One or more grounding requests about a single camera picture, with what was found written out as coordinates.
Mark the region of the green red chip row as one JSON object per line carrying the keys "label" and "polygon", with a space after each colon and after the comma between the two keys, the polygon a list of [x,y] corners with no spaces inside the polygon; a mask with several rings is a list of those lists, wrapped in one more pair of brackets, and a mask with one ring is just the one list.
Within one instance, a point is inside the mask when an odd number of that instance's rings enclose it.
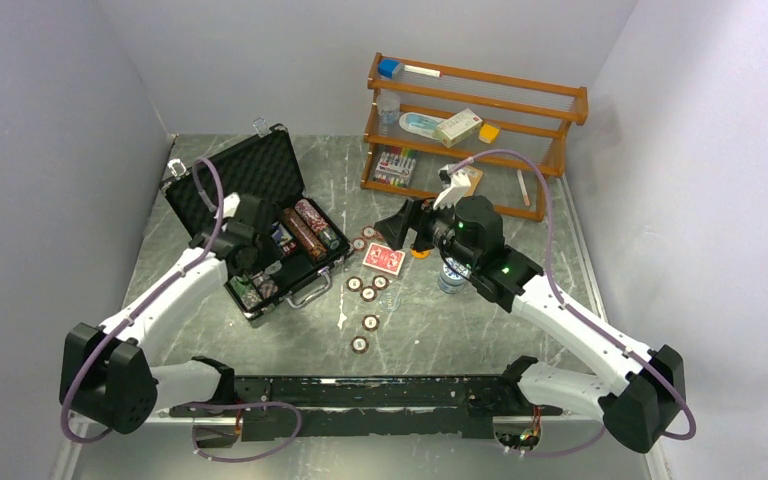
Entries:
{"label": "green red chip row", "polygon": [[244,311],[253,311],[262,302],[259,291],[251,283],[237,277],[228,282],[229,291]]}

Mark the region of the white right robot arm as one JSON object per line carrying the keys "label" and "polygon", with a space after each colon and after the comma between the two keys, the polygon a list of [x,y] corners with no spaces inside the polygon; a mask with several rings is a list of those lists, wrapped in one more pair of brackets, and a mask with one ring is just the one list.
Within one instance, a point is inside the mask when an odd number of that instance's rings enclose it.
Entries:
{"label": "white right robot arm", "polygon": [[669,426],[687,406],[677,350],[636,341],[565,297],[547,268],[506,242],[502,218],[483,196],[445,207],[420,200],[410,226],[415,246],[436,248],[464,266],[484,299],[536,325],[589,368],[581,374],[536,362],[501,385],[508,412],[522,414],[538,404],[586,415],[637,453],[672,437]]}

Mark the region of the clear dealer button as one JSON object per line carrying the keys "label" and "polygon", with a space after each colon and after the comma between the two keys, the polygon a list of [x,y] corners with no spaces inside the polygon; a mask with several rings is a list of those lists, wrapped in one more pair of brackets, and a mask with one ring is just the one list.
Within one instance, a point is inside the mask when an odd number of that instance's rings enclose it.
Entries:
{"label": "clear dealer button", "polygon": [[381,299],[382,307],[388,312],[397,311],[401,306],[401,297],[398,294],[385,293]]}

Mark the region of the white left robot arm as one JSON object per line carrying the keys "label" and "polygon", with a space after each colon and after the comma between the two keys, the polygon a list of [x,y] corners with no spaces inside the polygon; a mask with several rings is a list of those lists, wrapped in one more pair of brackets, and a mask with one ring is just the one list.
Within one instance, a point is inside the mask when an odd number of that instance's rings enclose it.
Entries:
{"label": "white left robot arm", "polygon": [[76,325],[66,336],[62,370],[60,428],[75,443],[72,414],[103,425],[99,441],[112,432],[129,434],[155,411],[195,403],[221,416],[239,403],[231,367],[196,357],[152,367],[149,352],[208,296],[231,278],[278,261],[272,240],[275,208],[249,194],[220,196],[214,224],[196,238],[173,267],[130,305],[97,326]]}

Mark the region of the blue white ceramic jar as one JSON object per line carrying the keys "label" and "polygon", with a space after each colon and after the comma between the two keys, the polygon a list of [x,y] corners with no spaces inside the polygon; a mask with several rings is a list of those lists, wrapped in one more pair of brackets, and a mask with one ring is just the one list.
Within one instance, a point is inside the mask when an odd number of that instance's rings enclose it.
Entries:
{"label": "blue white ceramic jar", "polygon": [[469,282],[470,271],[458,262],[446,258],[443,261],[442,270],[438,276],[439,288],[447,294],[457,294],[462,291]]}

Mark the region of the clear plastic cup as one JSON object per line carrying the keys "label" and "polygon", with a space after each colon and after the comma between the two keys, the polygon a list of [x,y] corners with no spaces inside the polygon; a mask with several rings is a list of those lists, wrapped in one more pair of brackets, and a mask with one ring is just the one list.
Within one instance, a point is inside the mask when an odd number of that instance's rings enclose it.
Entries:
{"label": "clear plastic cup", "polygon": [[396,124],[401,115],[401,99],[392,91],[382,90],[376,98],[376,111],[380,126]]}

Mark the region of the coloured marker pack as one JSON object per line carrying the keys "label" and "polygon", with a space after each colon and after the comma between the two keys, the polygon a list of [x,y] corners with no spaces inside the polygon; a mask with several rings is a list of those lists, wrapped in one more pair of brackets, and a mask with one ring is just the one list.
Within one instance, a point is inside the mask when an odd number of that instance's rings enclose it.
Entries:
{"label": "coloured marker pack", "polygon": [[397,188],[408,188],[417,164],[418,152],[403,147],[383,146],[372,178],[375,182]]}

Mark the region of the purple red chip row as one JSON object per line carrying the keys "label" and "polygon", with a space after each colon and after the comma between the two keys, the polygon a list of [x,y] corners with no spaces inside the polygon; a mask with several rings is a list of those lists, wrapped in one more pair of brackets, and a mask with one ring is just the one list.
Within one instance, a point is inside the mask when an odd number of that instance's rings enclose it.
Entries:
{"label": "purple red chip row", "polygon": [[339,248],[339,236],[309,200],[300,199],[294,209],[328,250]]}

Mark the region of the red dice row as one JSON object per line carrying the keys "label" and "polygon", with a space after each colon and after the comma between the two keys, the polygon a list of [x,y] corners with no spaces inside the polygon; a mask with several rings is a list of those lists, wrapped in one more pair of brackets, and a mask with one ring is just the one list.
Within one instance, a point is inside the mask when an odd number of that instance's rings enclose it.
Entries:
{"label": "red dice row", "polygon": [[290,255],[294,254],[299,248],[298,243],[296,241],[289,241],[286,243],[282,243],[279,245],[279,247],[281,249],[283,258],[289,257]]}

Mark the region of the yellow small block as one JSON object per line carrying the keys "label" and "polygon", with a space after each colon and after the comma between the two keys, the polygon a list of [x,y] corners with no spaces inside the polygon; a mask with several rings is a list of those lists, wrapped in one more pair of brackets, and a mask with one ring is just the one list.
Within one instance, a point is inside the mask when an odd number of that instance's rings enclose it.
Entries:
{"label": "yellow small block", "polygon": [[484,144],[493,144],[501,133],[501,129],[495,125],[484,123],[479,129],[478,139]]}

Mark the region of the white pen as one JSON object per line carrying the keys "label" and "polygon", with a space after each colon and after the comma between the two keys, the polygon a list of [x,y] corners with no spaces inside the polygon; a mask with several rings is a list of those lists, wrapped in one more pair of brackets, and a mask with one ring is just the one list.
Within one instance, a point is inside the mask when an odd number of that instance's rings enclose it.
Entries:
{"label": "white pen", "polygon": [[531,200],[530,200],[528,189],[526,187],[525,178],[524,178],[524,172],[522,170],[517,170],[516,171],[516,177],[517,177],[517,182],[518,182],[518,185],[519,185],[519,189],[520,189],[520,192],[521,192],[523,203],[524,203],[525,207],[530,207],[531,206]]}

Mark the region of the orange brown chip row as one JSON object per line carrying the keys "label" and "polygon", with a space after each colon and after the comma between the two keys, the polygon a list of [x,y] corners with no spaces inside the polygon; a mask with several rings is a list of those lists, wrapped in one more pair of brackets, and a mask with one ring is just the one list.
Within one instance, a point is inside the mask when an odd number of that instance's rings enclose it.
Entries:
{"label": "orange brown chip row", "polygon": [[294,209],[283,209],[282,221],[292,231],[312,260],[321,262],[326,258],[327,250],[325,246]]}

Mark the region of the red five chip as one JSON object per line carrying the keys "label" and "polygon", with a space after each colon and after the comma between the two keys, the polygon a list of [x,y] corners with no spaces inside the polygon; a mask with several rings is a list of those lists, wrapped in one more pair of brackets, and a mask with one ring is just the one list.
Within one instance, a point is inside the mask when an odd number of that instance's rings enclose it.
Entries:
{"label": "red five chip", "polygon": [[362,229],[362,235],[366,239],[372,239],[377,236],[377,232],[373,227],[366,226]]}
{"label": "red five chip", "polygon": [[355,251],[363,251],[366,248],[367,242],[364,238],[355,238],[352,241],[352,247]]}

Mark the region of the red playing card deck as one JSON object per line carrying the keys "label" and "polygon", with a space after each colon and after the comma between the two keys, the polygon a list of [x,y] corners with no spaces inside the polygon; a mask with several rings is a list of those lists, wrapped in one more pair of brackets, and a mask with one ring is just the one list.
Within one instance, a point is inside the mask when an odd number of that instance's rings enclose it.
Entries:
{"label": "red playing card deck", "polygon": [[406,253],[392,250],[386,245],[372,242],[362,258],[362,265],[378,272],[398,276],[404,264]]}

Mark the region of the white cardboard box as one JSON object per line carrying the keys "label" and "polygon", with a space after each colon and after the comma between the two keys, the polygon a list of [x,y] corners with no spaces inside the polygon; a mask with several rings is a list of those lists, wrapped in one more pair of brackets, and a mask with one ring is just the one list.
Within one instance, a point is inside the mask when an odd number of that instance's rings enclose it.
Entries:
{"label": "white cardboard box", "polygon": [[439,123],[434,129],[433,138],[450,148],[480,129],[482,125],[483,119],[466,108]]}

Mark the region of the orange big blind button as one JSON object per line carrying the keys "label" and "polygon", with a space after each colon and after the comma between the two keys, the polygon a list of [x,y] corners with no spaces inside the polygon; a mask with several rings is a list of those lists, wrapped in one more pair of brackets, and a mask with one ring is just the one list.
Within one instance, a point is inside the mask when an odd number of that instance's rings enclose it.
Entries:
{"label": "orange big blind button", "polygon": [[411,255],[417,259],[425,259],[429,257],[431,254],[430,249],[426,249],[426,250],[411,249],[410,252],[411,252]]}

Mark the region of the black poker chip case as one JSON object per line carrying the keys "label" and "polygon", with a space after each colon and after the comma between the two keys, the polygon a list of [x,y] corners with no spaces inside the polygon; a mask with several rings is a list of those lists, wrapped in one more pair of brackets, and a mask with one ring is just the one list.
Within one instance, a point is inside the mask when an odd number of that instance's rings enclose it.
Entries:
{"label": "black poker chip case", "polygon": [[209,158],[229,214],[213,247],[228,262],[226,289],[249,319],[282,302],[309,304],[352,253],[350,240],[306,194],[287,129],[257,130]]}

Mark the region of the orange spiral notebook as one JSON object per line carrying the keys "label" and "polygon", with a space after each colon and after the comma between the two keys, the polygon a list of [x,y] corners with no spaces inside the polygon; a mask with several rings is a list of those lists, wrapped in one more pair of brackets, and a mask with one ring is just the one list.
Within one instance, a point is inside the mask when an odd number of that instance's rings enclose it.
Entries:
{"label": "orange spiral notebook", "polygon": [[484,173],[473,166],[465,167],[464,171],[466,172],[466,175],[470,182],[470,188],[467,191],[467,196],[471,196],[477,190],[478,184],[480,183]]}

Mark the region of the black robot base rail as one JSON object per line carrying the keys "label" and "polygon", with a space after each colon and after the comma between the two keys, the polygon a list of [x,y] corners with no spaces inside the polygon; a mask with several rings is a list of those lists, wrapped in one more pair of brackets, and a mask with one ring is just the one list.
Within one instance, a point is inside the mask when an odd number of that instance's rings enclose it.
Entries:
{"label": "black robot base rail", "polygon": [[493,439],[506,420],[537,409],[512,379],[492,374],[443,376],[239,376],[244,409],[177,406],[173,418],[218,426],[239,421],[245,441],[287,437],[458,434]]}

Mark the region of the orange wooden shelf rack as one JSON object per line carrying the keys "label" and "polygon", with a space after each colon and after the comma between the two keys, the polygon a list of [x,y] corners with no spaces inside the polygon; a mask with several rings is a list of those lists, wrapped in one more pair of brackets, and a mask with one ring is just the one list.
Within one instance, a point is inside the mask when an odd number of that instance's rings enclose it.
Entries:
{"label": "orange wooden shelf rack", "polygon": [[[393,58],[405,64],[439,70],[440,78],[403,73],[396,79],[379,76],[377,64]],[[570,129],[582,126],[589,116],[588,90],[543,81],[517,78],[470,69],[408,60],[378,53],[366,80],[372,105],[364,130],[368,146],[361,187],[402,196],[429,196],[437,192],[431,181],[422,181],[420,172],[456,164],[467,158],[468,166],[484,175],[475,193],[493,199],[498,212],[513,217],[540,221],[548,211],[544,187],[538,176],[561,177],[566,169],[566,140]],[[407,133],[398,124],[380,126],[376,98],[382,90],[401,99],[401,115],[416,112],[444,120],[469,108],[484,123],[501,129],[491,144],[479,141],[479,129],[453,147],[435,139]],[[383,146],[403,147],[418,152],[417,164],[408,188],[377,183],[373,169]],[[516,171],[522,170],[531,206],[525,207]]]}

